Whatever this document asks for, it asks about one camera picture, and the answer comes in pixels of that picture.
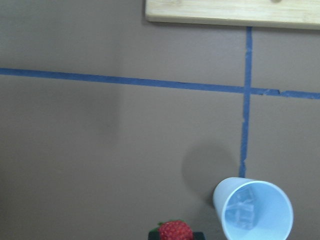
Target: wooden board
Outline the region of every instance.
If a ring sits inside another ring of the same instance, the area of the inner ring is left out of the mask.
[[[320,29],[320,0],[146,0],[151,22]]]

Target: red fruit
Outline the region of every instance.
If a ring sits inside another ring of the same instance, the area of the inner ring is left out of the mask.
[[[193,240],[194,235],[191,228],[184,221],[168,221],[163,223],[159,229],[161,240]]]

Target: cup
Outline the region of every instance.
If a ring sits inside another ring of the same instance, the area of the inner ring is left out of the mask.
[[[228,240],[285,240],[292,229],[289,198],[267,181],[227,178],[215,188],[213,204]]]

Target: red berry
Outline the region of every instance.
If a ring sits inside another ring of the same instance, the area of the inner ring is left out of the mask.
[[[159,227],[161,240],[193,240],[191,228],[181,220],[168,221]]]

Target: clear plastic piece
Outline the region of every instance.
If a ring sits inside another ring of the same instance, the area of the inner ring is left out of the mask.
[[[237,190],[230,198],[225,211],[225,219],[235,227],[251,230],[255,226],[256,199],[250,185]]]

